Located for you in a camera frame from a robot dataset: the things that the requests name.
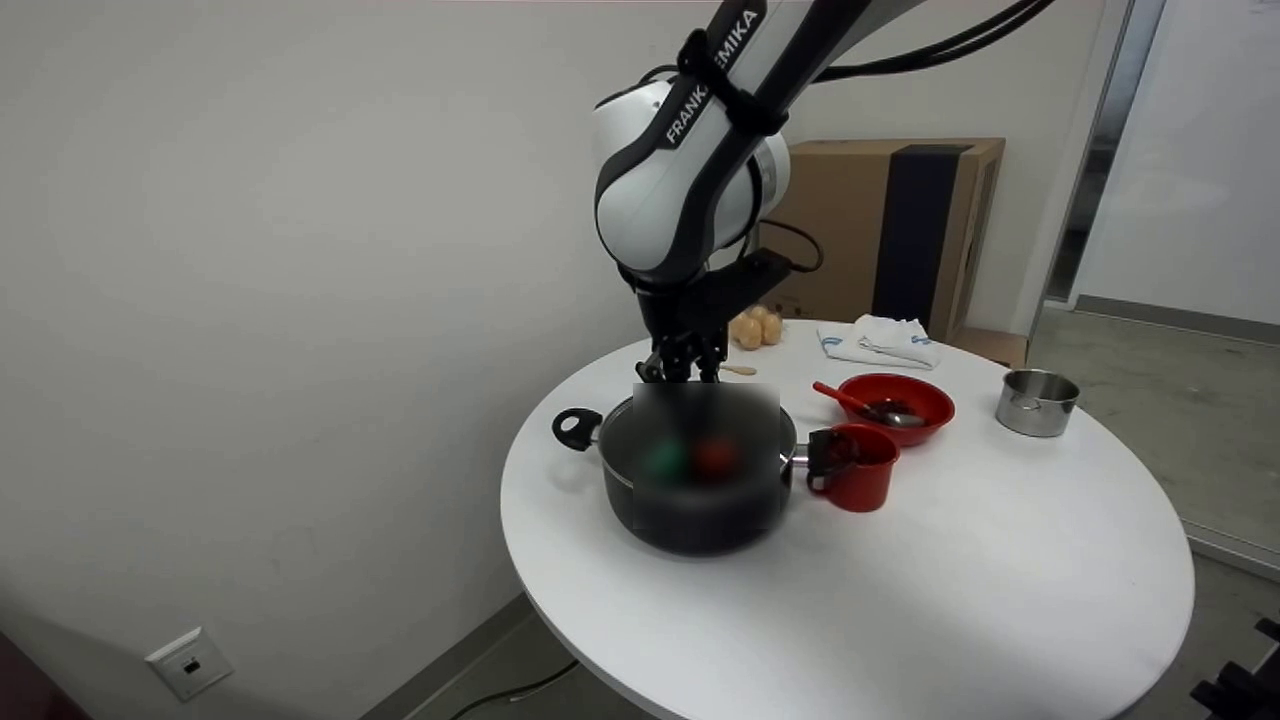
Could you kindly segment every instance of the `white wall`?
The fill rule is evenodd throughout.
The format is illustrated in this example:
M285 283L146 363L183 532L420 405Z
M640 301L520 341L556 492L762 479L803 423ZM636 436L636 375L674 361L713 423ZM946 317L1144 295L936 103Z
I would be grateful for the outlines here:
M1085 295L1280 325L1280 3L1169 0Z
M867 55L999 3L936 0ZM982 325L1045 283L1104 3L795 113L1014 140ZM703 12L0 3L0 627L103 720L355 714L500 607L507 436L640 334L590 108ZM141 656L188 623L240 671L175 706Z
M967 27L1009 0L934 0L848 60ZM1027 331L1080 181L1127 0L1060 0L1025 31L922 75L828 82L795 103L793 140L1006 136L967 325Z

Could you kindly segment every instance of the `black cable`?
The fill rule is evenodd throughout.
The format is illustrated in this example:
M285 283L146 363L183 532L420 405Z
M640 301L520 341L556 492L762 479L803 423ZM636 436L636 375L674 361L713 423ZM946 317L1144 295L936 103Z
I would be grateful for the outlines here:
M620 101L620 97L630 97L630 91L636 91L636 88L643 88L643 82L651 82L651 80L659 80L659 75L678 75L678 70L679 70L678 65L655 65L655 68L650 68L636 82L602 97L598 108L605 108L605 103L612 103L612 101Z
M762 204L764 204L764 177L762 177L756 154L743 167L749 167L749 181L754 181L754 212L749 212L749 223L727 244L721 244L721 248L741 244L735 261L749 257L749 244L754 244L754 231L756 231L756 218L762 218Z
M1022 0L941 43L904 53L904 55L884 55L871 65L836 65L828 70L817 75L817 82L831 82L831 80L848 80L848 75L895 75L895 70L922 70L922 68L936 68L936 65L953 65L960 55L972 55L995 41L1006 41L1009 31L1025 27L1027 18L1036 18L1054 0Z
M819 270L828 265L828 252L826 244L807 231L807 229L795 229L795 223L783 223L783 218L762 218L762 229L780 229L780 231L793 231L801 234L807 248L813 248L813 265L793 265L793 270Z
M532 683L520 683L520 686L503 686L503 690L479 696L479 701L471 701L469 706L452 710L452 720L464 720L464 714L471 714L471 710L486 706L486 703L518 701L518 696L525 696L525 690L547 686L547 683L556 683L562 674L569 674L573 667L576 667L576 659L569 659L566 667L556 667L556 671L543 674L543 679L532 679Z

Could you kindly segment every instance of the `electrical outlet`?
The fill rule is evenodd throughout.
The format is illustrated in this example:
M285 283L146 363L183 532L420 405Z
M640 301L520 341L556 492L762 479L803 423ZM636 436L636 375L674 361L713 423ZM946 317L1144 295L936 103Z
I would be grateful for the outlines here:
M206 627L188 627L172 643L158 649L150 665L170 683L170 690L183 703L191 703L200 690L234 674L234 665L206 637Z

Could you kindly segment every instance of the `floor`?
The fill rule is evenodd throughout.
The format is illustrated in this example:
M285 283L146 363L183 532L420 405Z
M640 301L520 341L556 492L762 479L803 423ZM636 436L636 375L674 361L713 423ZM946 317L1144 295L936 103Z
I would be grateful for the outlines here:
M1280 567L1280 342L1050 306L1034 363L1085 387L1192 532Z
M1257 617L1280 617L1280 342L1192 328L1050 306L1034 363L1080 378L1085 406L1153 462L1183 525L1203 540L1254 551L1254 567L1203 547L1195 554L1195 617L1182 659L1127 720L1203 720L1187 701L1227 659L1254 667L1268 640ZM471 701L539 679L573 656L520 607L471 665L424 686L405 720L452 720ZM640 706L573 667L556 683L469 710L469 720L643 720Z
M1203 720L1200 703L1187 690L1200 679L1213 679L1227 659L1254 667L1268 656L1268 640L1254 632L1257 617L1280 611L1280 585L1257 578L1217 561L1195 561L1195 621L1182 659L1169 674L1126 714L1126 720ZM486 649L486 656L457 671L452 683L424 690L420 706L405 720L452 720L464 703L503 690L539 674L553 674L573 656L556 643L556 637L535 621L535 611L520 611L520 621ZM584 667L566 679L528 690L520 701L486 703L469 710L469 720L650 720L650 710L632 706Z

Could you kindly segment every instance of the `red cup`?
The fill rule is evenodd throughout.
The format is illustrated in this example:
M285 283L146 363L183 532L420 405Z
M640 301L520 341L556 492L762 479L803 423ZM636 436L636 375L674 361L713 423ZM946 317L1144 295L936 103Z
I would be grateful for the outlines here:
M878 510L887 500L887 479L895 462L891 436L878 429L831 429L826 430L819 467L807 475L807 492L831 500L848 510Z

